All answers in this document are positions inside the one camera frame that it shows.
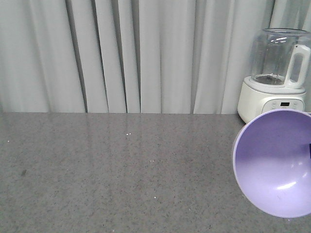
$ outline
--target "dark speck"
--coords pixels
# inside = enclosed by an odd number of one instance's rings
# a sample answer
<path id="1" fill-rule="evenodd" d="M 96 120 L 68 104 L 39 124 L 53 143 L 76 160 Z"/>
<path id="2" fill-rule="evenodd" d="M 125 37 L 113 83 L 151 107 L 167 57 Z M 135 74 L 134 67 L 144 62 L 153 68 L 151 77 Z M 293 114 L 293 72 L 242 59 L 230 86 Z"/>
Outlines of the dark speck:
<path id="1" fill-rule="evenodd" d="M 21 173 L 21 176 L 25 176 L 26 175 L 26 171 L 27 170 L 23 170 L 22 173 Z"/>

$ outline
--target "blender jar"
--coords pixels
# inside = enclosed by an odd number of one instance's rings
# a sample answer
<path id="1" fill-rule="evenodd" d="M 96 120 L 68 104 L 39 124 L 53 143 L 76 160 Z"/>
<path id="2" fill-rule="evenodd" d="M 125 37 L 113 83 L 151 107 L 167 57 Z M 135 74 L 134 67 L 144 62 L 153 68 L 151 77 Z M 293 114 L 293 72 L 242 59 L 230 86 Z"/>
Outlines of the blender jar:
<path id="1" fill-rule="evenodd" d="M 311 33 L 296 29 L 267 28 L 252 48 L 251 80 L 263 85 L 301 88 L 311 54 Z"/>

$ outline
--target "bowl rim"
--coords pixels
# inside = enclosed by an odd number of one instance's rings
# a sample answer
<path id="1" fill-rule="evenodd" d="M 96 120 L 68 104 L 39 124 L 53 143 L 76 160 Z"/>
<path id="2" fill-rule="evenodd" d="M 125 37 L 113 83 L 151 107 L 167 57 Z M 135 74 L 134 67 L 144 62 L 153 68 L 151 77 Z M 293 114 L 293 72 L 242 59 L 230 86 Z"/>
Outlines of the bowl rim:
<path id="1" fill-rule="evenodd" d="M 265 115 L 268 115 L 268 114 L 273 114 L 275 112 L 296 112 L 296 113 L 299 113 L 299 114 L 303 114 L 307 117 L 309 117 L 311 119 L 311 115 L 306 113 L 306 112 L 302 112 L 302 111 L 299 111 L 299 110 L 295 110 L 295 109 L 274 109 L 274 110 L 271 110 L 271 111 L 268 111 L 266 113 L 263 113 L 263 114 L 260 114 L 259 116 L 255 117 L 254 119 L 252 119 L 250 122 L 248 122 L 246 125 L 243 126 L 243 128 L 239 131 L 239 133 L 237 134 L 235 140 L 234 140 L 234 143 L 233 143 L 233 150 L 232 150 L 232 165 L 233 165 L 233 171 L 234 171 L 234 176 L 235 176 L 235 179 L 238 183 L 238 186 L 240 188 L 240 190 L 243 192 L 243 194 L 246 196 L 246 198 L 254 205 L 256 206 L 258 209 L 262 210 L 263 212 L 266 212 L 267 214 L 270 214 L 270 215 L 273 215 L 273 216 L 276 216 L 276 217 L 282 217 L 282 218 L 295 218 L 295 217 L 302 217 L 302 216 L 305 216 L 305 215 L 308 215 L 311 213 L 311 209 L 306 212 L 306 213 L 302 213 L 302 214 L 299 214 L 299 215 L 291 215 L 291 216 L 287 216 L 287 215 L 276 215 L 275 213 L 269 211 L 269 210 L 266 210 L 264 208 L 259 208 L 256 204 L 253 203 L 252 200 L 250 200 L 248 198 L 248 196 L 244 193 L 241 185 L 240 185 L 240 181 L 239 181 L 239 178 L 238 178 L 238 175 L 237 175 L 237 172 L 236 172 L 236 152 L 237 152 L 237 147 L 238 147 L 238 144 L 239 144 L 239 141 L 241 139 L 241 137 L 243 136 L 244 132 L 247 130 L 248 127 L 250 127 L 250 125 L 252 125 L 257 119 L 261 118 L 261 117 L 264 117 Z"/>

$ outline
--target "gray granite countertop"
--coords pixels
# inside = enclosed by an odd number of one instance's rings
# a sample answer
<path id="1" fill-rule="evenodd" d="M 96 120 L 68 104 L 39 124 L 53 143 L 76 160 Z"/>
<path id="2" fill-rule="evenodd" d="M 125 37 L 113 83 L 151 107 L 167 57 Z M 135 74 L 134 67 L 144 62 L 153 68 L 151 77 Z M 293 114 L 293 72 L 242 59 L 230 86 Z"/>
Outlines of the gray granite countertop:
<path id="1" fill-rule="evenodd" d="M 309 233 L 239 189 L 237 115 L 0 118 L 1 233 Z"/>

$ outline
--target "control panel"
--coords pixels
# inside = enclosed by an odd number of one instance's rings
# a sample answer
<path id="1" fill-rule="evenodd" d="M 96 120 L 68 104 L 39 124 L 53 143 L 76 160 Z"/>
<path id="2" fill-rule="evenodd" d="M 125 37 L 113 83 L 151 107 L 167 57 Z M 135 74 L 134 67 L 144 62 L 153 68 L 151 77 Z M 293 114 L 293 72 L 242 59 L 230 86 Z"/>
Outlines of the control panel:
<path id="1" fill-rule="evenodd" d="M 261 113 L 265 113 L 274 109 L 280 109 L 280 108 L 290 108 L 290 109 L 297 109 L 300 111 L 303 111 L 305 108 L 305 105 L 303 101 L 298 99 L 273 99 L 267 101 L 263 108 Z"/>

